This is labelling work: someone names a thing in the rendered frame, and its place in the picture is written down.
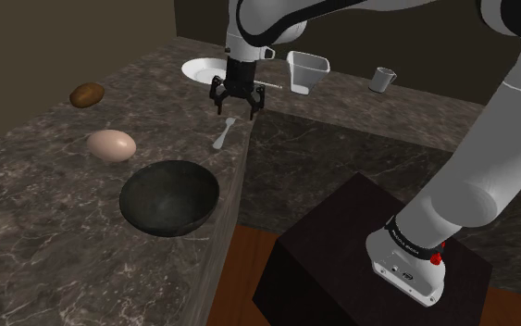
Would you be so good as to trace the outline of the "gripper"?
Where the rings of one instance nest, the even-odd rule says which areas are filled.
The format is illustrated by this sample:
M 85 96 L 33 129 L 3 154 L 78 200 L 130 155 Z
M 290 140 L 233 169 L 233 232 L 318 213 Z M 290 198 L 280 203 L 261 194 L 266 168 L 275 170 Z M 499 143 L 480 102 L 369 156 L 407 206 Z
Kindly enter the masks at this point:
M 255 70 L 255 61 L 245 62 L 228 57 L 225 89 L 220 94 L 217 92 L 217 88 L 223 85 L 223 80 L 218 76 L 214 76 L 210 84 L 209 97 L 214 101 L 218 115 L 222 114 L 223 101 L 229 96 L 241 99 L 248 97 L 251 106 L 250 120 L 264 107 L 266 87 L 258 85 L 254 88 Z

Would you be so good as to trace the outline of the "grey spoon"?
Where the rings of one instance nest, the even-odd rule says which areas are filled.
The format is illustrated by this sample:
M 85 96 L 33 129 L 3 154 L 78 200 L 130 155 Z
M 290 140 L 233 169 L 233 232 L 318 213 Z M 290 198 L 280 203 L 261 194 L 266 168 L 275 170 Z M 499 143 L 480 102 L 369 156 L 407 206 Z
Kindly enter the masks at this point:
M 227 133 L 229 132 L 230 127 L 234 124 L 235 121 L 236 121 L 235 118 L 227 118 L 225 120 L 225 124 L 226 124 L 225 129 L 218 136 L 218 138 L 213 142 L 213 148 L 214 149 L 219 150 L 219 149 L 222 148 L 222 146 L 223 146 L 223 144 L 225 142 Z

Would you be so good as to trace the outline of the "white plate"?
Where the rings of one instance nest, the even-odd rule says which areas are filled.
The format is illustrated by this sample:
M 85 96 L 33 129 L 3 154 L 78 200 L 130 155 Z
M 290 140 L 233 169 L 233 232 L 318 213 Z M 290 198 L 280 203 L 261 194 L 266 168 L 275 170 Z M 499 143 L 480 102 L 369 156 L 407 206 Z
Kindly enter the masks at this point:
M 214 77 L 226 78 L 227 61 L 220 58 L 201 57 L 185 62 L 182 73 L 189 79 L 210 85 Z

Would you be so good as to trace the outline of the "white square container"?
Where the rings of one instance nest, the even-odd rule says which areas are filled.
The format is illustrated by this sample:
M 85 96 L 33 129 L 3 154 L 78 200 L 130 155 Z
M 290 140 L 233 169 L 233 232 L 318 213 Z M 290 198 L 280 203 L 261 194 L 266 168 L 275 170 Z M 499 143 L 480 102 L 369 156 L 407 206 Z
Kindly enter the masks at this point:
M 308 95 L 330 72 L 329 61 L 322 56 L 290 51 L 287 55 L 290 88 L 293 93 Z

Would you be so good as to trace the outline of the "dark green bowl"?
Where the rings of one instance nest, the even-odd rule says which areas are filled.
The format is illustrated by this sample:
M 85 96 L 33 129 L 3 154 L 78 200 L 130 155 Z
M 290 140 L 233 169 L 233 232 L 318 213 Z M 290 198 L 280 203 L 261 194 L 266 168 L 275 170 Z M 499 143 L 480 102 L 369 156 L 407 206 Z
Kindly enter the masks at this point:
M 134 172 L 121 188 L 123 218 L 158 237 L 186 235 L 201 227 L 216 209 L 216 176 L 187 160 L 164 160 Z

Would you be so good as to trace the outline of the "beige egg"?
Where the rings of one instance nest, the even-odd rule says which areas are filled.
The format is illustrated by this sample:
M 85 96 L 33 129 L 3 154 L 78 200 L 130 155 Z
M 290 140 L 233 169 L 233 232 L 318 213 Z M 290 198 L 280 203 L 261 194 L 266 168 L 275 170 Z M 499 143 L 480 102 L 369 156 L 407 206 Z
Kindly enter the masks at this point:
M 128 160 L 136 152 L 135 141 L 125 132 L 117 130 L 95 132 L 88 137 L 86 144 L 94 156 L 108 162 Z

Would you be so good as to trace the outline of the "white cup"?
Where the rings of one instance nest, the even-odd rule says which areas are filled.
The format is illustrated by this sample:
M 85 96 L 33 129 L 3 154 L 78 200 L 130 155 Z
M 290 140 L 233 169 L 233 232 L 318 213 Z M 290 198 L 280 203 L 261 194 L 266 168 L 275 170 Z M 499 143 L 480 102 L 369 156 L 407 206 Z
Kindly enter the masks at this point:
M 368 84 L 368 89 L 372 92 L 382 94 L 396 78 L 397 74 L 392 69 L 377 67 L 373 78 Z

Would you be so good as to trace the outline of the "brown potato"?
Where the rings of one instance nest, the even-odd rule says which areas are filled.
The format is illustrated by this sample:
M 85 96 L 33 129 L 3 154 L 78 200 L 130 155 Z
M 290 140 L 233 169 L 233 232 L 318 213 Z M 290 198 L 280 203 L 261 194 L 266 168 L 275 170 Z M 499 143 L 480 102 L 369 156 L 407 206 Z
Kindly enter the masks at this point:
M 69 101 L 74 107 L 86 108 L 99 103 L 104 94 L 105 89 L 102 85 L 95 82 L 86 82 L 70 94 Z

